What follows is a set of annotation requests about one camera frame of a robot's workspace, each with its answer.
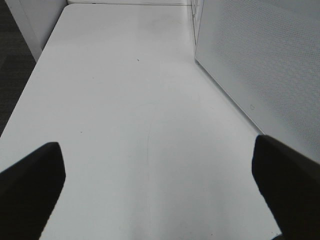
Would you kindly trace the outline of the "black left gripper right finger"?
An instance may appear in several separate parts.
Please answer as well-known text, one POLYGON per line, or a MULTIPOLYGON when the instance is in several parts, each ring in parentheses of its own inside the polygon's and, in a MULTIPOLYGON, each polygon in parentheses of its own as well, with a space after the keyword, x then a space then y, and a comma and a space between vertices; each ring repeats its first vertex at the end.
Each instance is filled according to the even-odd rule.
POLYGON ((320 238, 320 165, 268 135, 255 139, 252 176, 284 240, 320 238))

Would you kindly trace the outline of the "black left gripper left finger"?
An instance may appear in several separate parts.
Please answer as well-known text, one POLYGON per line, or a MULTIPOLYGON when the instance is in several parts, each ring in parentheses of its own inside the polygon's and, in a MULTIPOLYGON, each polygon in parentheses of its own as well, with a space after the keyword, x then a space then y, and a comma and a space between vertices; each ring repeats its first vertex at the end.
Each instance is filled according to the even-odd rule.
POLYGON ((0 238, 38 240, 66 179, 58 142, 48 142, 0 173, 0 238))

